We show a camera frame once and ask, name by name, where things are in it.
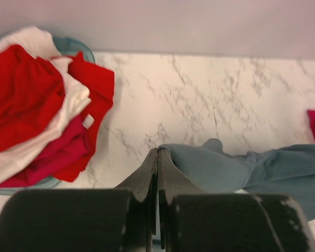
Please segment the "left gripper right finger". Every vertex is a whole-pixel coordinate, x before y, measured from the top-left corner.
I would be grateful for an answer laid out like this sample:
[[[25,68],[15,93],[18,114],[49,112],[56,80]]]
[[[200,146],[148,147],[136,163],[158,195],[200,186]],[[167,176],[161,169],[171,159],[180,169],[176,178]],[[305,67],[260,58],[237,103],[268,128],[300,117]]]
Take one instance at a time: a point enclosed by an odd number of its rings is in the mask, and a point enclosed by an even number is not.
[[[159,224],[161,248],[179,249],[176,204],[174,198],[179,195],[203,194],[173,163],[167,149],[158,150]]]

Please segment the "grey-blue t shirt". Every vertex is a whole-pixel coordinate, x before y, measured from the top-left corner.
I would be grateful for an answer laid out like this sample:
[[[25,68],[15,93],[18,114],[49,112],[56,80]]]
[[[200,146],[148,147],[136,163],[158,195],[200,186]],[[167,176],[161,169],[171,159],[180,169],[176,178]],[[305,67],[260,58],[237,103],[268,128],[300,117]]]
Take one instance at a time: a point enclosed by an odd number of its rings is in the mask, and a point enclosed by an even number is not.
[[[263,153],[230,155],[218,139],[202,146],[163,144],[174,165],[208,193],[288,194],[315,219],[315,144],[297,144]]]

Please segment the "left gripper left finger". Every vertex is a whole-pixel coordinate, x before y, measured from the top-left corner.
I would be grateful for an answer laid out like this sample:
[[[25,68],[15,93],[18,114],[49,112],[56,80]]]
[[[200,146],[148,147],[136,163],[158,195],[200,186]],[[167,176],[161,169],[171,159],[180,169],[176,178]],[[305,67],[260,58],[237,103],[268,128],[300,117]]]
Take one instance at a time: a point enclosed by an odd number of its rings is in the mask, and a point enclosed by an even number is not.
[[[130,193],[119,251],[152,250],[152,236],[156,234],[157,155],[157,149],[151,149],[141,166],[115,187]]]

